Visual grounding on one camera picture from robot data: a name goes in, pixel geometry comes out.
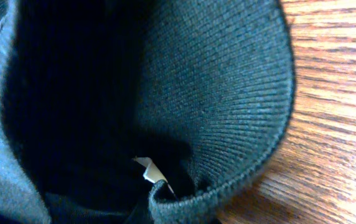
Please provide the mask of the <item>black t-shirt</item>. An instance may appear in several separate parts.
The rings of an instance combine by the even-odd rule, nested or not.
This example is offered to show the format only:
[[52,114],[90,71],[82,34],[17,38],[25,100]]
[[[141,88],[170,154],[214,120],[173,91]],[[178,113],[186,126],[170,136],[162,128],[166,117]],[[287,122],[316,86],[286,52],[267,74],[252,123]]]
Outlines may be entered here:
[[293,108],[279,1],[18,1],[2,127],[55,222],[207,223]]

